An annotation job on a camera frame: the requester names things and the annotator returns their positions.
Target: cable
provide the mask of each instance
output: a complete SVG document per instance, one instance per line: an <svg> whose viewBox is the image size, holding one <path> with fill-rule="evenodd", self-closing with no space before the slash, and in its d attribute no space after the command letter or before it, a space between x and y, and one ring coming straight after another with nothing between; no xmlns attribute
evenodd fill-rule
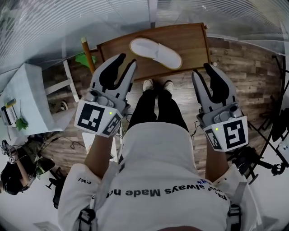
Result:
<svg viewBox="0 0 289 231"><path fill-rule="evenodd" d="M121 129L121 127L119 127L117 133L118 133L119 137L120 137L121 139L123 139L123 137L121 136L121 133L120 133L120 129Z"/></svg>
<svg viewBox="0 0 289 231"><path fill-rule="evenodd" d="M194 131L194 133L191 135L191 138L194 136L194 134L196 134L196 132L197 132L197 129L198 129L198 127L200 126L200 125L198 125L198 126L196 126L196 122L199 122L198 120L197 121L195 121L195 131Z"/></svg>
<svg viewBox="0 0 289 231"><path fill-rule="evenodd" d="M11 140L11 137L10 137L10 134L9 134L9 127L8 127L8 125L6 125L6 128L7 128L8 138L9 138L9 140Z"/></svg>
<svg viewBox="0 0 289 231"><path fill-rule="evenodd" d="M71 149L75 149L74 143L77 143L78 145L80 145L80 146L82 146L82 147L85 148L85 146L82 145L81 143L79 143L79 142L77 142L77 141L72 141L71 139L69 139L69 138L67 138L67 137L65 137L65 136L59 136L59 137L54 138L52 141L50 141L50 142L48 143L48 145L51 144L52 142L58 140L59 138L65 138L65 139L69 140L69 141L72 143L72 144L70 145ZM48 146L48 145L46 145L46 146L44 147L44 145L42 146L42 148L40 149L40 151L38 151L37 154L40 154L40 153Z"/></svg>
<svg viewBox="0 0 289 231"><path fill-rule="evenodd" d="M67 140L69 140L70 142L72 142L72 144L71 144L71 149L75 149L75 146L74 146L74 143L77 143L78 145L80 145L80 146L82 146L82 147L84 147L85 148L85 146L84 145L82 145L81 143L79 143L79 142L77 142L77 141L72 141L71 139L68 139L67 137L65 137L65 136L60 136L60 137L58 137L58 138L65 138L65 139L67 139Z"/></svg>
<svg viewBox="0 0 289 231"><path fill-rule="evenodd" d="M26 156L37 156L37 155L36 154L27 154L27 155L24 155L24 156L20 157L18 160L21 160L23 157L26 157Z"/></svg>
<svg viewBox="0 0 289 231"><path fill-rule="evenodd" d="M23 145L13 145L13 147L14 147L14 146L23 147L25 144L23 144Z"/></svg>
<svg viewBox="0 0 289 231"><path fill-rule="evenodd" d="M127 114L126 115L126 121L129 123L130 121L128 121L127 116L132 116L132 114Z"/></svg>

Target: white slipper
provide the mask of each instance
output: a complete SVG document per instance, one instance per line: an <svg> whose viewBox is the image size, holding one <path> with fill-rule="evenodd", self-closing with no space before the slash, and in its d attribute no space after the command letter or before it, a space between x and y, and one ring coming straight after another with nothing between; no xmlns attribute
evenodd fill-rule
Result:
<svg viewBox="0 0 289 231"><path fill-rule="evenodd" d="M172 70L182 66L182 58L177 52L147 38L135 38L130 43L130 49L134 54L153 59Z"/></svg>

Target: wooden floor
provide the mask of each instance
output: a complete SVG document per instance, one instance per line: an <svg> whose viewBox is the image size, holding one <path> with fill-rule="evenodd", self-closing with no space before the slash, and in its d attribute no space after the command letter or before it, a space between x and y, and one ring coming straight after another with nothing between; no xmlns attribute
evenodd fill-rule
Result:
<svg viewBox="0 0 289 231"><path fill-rule="evenodd" d="M228 42L217 38L209 38L208 40L212 62L216 62L218 67L234 82L241 109L247 115L248 120L255 126L260 125L263 119L259 115L269 110L272 106L270 96L272 95L274 98L277 98L280 93L280 73L275 60L271 58L273 54L256 46L243 43ZM74 59L69 60L69 66L79 95L84 95L91 80L89 68L76 63ZM204 71L200 71L200 73L202 73L207 84L209 84L210 79L206 73ZM63 65L56 65L45 70L43 78L45 87L64 80L65 71ZM197 121L196 115L198 114L200 105L197 102L191 81L191 72L163 77L158 80L164 83L168 79L174 82L173 99L179 105L187 127L190 133L193 134L195 131L194 122ZM128 94L131 112L135 109L141 94L142 83L134 84L131 92ZM56 110L61 100L66 100L70 108L77 106L69 90L61 91L49 95L48 101L52 111ZM123 121L124 127L126 127L127 122ZM48 142L54 137L65 136L73 141L84 144L82 131L75 128L73 123L74 118L64 132L55 134ZM264 132L264 135L267 136L268 133L269 129ZM257 152L261 151L265 143L258 133L253 130L249 130L249 141L250 146L255 147ZM64 171L68 172L73 164L83 162L86 157L84 147L75 144L75 149L71 149L70 145L70 141L60 138L44 149L42 155L52 157L56 165L61 166ZM200 128L197 129L196 134L193 136L193 145L197 169L201 175L204 175L206 139L204 132Z"/></svg>

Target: shoe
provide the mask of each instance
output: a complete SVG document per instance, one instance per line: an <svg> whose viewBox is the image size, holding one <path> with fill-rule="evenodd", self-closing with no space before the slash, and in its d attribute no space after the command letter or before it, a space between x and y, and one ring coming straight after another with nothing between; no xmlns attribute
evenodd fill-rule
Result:
<svg viewBox="0 0 289 231"><path fill-rule="evenodd" d="M172 94L172 92L173 92L173 82L171 80L166 81L166 83L163 86L163 89L169 91Z"/></svg>
<svg viewBox="0 0 289 231"><path fill-rule="evenodd" d="M153 90L154 89L154 82L152 79L145 80L144 85L143 85L143 91L145 92L146 90Z"/></svg>
<svg viewBox="0 0 289 231"><path fill-rule="evenodd" d="M171 70L182 66L182 58L176 51L147 38L135 38L130 43L130 49L132 53L153 59Z"/></svg>
<svg viewBox="0 0 289 231"><path fill-rule="evenodd" d="M57 110L57 112L67 111L67 110L68 110L68 105L67 105L66 101L64 101L64 100L61 101L60 108Z"/></svg>

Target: person with black hair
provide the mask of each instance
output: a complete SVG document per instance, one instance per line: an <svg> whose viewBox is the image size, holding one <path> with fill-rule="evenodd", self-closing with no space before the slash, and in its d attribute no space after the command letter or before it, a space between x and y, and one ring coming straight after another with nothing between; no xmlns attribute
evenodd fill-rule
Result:
<svg viewBox="0 0 289 231"><path fill-rule="evenodd" d="M0 175L0 193L6 192L11 195L17 195L19 192L26 190L30 182L29 175L35 171L35 165L32 163L29 155L19 148L14 155L15 164L7 162L4 170Z"/></svg>

